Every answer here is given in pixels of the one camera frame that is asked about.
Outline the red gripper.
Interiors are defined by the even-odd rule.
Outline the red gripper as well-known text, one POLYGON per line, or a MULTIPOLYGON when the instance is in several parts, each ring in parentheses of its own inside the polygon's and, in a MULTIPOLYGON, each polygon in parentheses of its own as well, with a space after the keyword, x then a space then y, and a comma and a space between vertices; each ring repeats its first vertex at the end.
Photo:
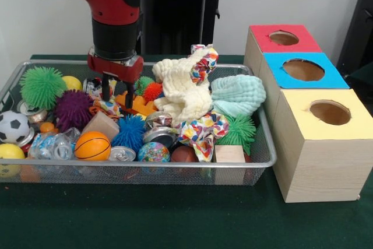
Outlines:
POLYGON ((127 61, 108 61, 96 55, 88 55, 87 64, 95 72, 103 74, 102 94, 103 100, 109 101, 110 76, 125 82, 127 94, 125 96, 125 107, 132 108, 133 95, 135 93, 134 82, 140 77, 143 71, 144 59, 135 55, 127 61))

